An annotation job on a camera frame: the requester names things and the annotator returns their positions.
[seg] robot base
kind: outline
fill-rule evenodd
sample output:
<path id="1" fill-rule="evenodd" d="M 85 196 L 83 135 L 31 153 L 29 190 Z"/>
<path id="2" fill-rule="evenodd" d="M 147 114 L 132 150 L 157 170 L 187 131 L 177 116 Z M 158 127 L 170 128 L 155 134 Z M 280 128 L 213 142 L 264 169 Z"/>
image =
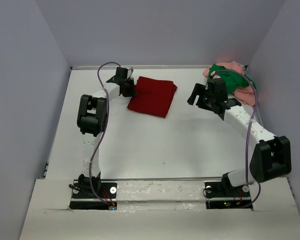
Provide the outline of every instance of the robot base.
<path id="1" fill-rule="evenodd" d="M 100 201 L 93 194 L 91 189 L 77 190 L 79 187 L 78 180 L 74 180 L 69 208 L 72 210 L 116 210 L 117 209 L 117 183 L 101 182 L 97 195 L 108 202 L 108 204 Z"/>

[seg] crumpled fabric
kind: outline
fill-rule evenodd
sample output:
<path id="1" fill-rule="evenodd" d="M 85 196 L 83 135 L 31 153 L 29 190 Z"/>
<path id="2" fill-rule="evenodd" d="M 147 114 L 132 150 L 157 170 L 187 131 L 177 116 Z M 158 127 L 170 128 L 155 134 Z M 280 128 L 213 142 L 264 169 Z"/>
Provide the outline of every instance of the crumpled fabric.
<path id="1" fill-rule="evenodd" d="M 252 82 L 254 88 L 256 88 L 253 81 L 245 74 L 242 64 L 236 61 L 214 64 L 204 70 L 203 75 L 208 77 L 211 72 L 219 69 L 231 69 L 245 75 Z M 254 106 L 256 104 L 253 89 L 241 76 L 231 72 L 220 72 L 218 75 L 225 80 L 227 92 L 229 94 L 234 93 L 234 96 L 243 104 L 248 104 L 250 106 Z"/>

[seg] black bracket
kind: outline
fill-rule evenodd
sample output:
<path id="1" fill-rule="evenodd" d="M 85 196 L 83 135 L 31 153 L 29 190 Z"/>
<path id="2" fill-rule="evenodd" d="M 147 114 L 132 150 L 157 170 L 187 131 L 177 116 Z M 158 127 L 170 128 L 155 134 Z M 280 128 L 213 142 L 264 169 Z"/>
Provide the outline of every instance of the black bracket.
<path id="1" fill-rule="evenodd" d="M 120 86 L 120 95 L 126 97 L 134 97 L 137 95 L 135 91 L 135 81 L 133 78 L 128 78 L 129 70 L 124 67 L 117 67 L 115 75 L 110 78 L 107 83 L 114 83 Z"/>
<path id="2" fill-rule="evenodd" d="M 290 141 L 285 136 L 255 145 L 249 165 L 251 175 L 258 183 L 282 177 L 291 172 Z"/>
<path id="3" fill-rule="evenodd" d="M 228 98 L 226 82 L 222 78 L 208 79 L 207 85 L 196 83 L 187 103 L 193 105 L 196 97 L 198 108 L 218 114 L 224 120 L 225 110 L 234 106 L 241 106 L 235 98 Z"/>
<path id="4" fill-rule="evenodd" d="M 107 99 L 82 95 L 76 124 L 82 134 L 93 134 L 96 137 L 104 131 L 107 117 Z"/>

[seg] wire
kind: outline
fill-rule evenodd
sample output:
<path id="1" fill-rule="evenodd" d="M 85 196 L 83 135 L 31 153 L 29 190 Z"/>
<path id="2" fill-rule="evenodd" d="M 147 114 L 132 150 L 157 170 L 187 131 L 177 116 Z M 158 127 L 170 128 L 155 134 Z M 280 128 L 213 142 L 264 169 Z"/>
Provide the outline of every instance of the wire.
<path id="1" fill-rule="evenodd" d="M 240 201 L 237 202 L 236 204 L 237 204 L 237 205 L 240 205 L 240 204 L 242 203 L 242 194 L 241 194 L 241 191 L 240 191 L 240 190 L 238 190 L 238 191 L 239 191 L 239 194 L 240 194 Z"/>
<path id="2" fill-rule="evenodd" d="M 106 197 L 106 194 L 104 193 L 104 191 L 102 191 L 102 195 L 103 195 L 103 198 L 106 200 L 106 204 L 108 205 L 109 207 L 109 202 L 107 200 L 107 197 Z"/>
<path id="3" fill-rule="evenodd" d="M 93 162 L 93 159 L 96 155 L 96 152 L 97 150 L 99 149 L 100 147 L 100 144 L 102 142 L 102 140 L 104 139 L 104 136 L 105 136 L 105 133 L 106 133 L 106 130 L 107 130 L 107 126 L 108 126 L 108 119 L 109 119 L 109 109 L 110 109 L 110 102 L 109 102 L 109 93 L 107 91 L 107 89 L 105 88 L 105 85 L 102 83 L 101 81 L 101 78 L 100 78 L 100 70 L 106 66 L 106 65 L 109 65 L 109 64 L 115 64 L 115 65 L 118 65 L 119 67 L 121 67 L 121 65 L 119 63 L 116 63 L 114 61 L 109 61 L 109 62 L 106 62 L 104 64 L 102 64 L 99 68 L 98 68 L 98 71 L 97 71 L 97 77 L 98 77 L 98 80 L 100 82 L 100 85 L 101 87 L 103 88 L 104 92 L 105 92 L 105 95 L 106 95 L 106 118 L 105 118 L 105 123 L 104 123 L 104 130 L 103 130 L 103 134 L 101 135 L 101 138 L 100 138 L 100 141 L 98 142 L 98 144 L 96 145 L 94 151 L 93 151 L 93 154 L 90 158 L 90 164 L 89 164 L 89 182 L 90 182 L 90 188 L 91 188 L 91 191 L 93 193 L 93 195 L 99 199 L 101 202 L 105 203 L 105 204 L 108 204 L 105 200 L 103 200 L 101 197 L 98 196 L 98 194 L 96 193 L 95 189 L 94 189 L 94 186 L 93 186 L 93 183 L 92 183 L 92 162 Z"/>
<path id="4" fill-rule="evenodd" d="M 240 75 L 248 84 L 249 86 L 252 88 L 253 90 L 253 93 L 254 93 L 254 100 L 255 100 L 255 104 L 253 106 L 253 112 L 252 112 L 252 115 L 250 117 L 250 121 L 249 121 L 249 125 L 248 125 L 248 130 L 247 130 L 247 133 L 246 133 L 246 141 L 245 141 L 245 182 L 247 185 L 249 185 L 249 140 L 250 140 L 250 134 L 251 134 L 251 127 L 252 127 L 252 121 L 256 115 L 256 112 L 257 112 L 257 108 L 258 108 L 258 96 L 257 96 L 257 91 L 256 89 L 254 88 L 253 84 L 249 81 L 249 79 L 235 71 L 235 70 L 232 70 L 232 69 L 221 69 L 221 70 L 216 70 L 215 73 L 221 73 L 221 72 L 231 72 L 231 73 L 235 73 L 235 74 L 238 74 Z M 245 206 L 242 206 L 240 208 L 246 208 L 246 207 L 249 207 L 250 205 L 252 205 L 259 197 L 260 193 L 261 193 L 261 185 L 260 183 L 258 183 L 258 186 L 259 186 L 259 190 L 258 190 L 258 194 L 256 195 L 255 199 L 250 202 L 249 204 L 245 205 Z"/>
<path id="5" fill-rule="evenodd" d="M 107 191 L 105 189 L 103 189 L 103 191 L 105 192 L 105 194 L 107 195 L 107 197 L 109 198 L 109 200 L 111 201 L 112 205 L 115 207 L 115 203 L 114 201 L 112 201 L 111 197 L 109 196 L 109 194 L 107 193 Z"/>
<path id="6" fill-rule="evenodd" d="M 234 195 L 233 200 L 231 201 L 231 204 L 234 202 L 234 200 L 236 200 L 237 194 Z"/>

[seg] white table surface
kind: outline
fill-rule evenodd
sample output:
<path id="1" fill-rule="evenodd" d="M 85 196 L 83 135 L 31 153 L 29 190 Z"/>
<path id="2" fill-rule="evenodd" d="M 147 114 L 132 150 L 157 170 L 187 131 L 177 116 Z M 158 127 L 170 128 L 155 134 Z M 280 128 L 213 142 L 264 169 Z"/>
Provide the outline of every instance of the white table surface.
<path id="1" fill-rule="evenodd" d="M 110 103 L 109 125 L 100 147 L 103 179 L 220 177 L 244 167 L 245 140 L 216 114 L 187 104 L 195 83 L 206 82 L 204 69 L 136 69 L 145 76 L 171 80 L 178 89 L 167 117 L 129 111 L 128 98 Z M 105 82 L 114 69 L 101 71 Z M 96 70 L 73 70 L 49 159 L 47 179 L 76 179 L 83 144 L 77 127 L 81 95 L 100 90 Z M 244 106 L 251 113 L 252 108 Z"/>

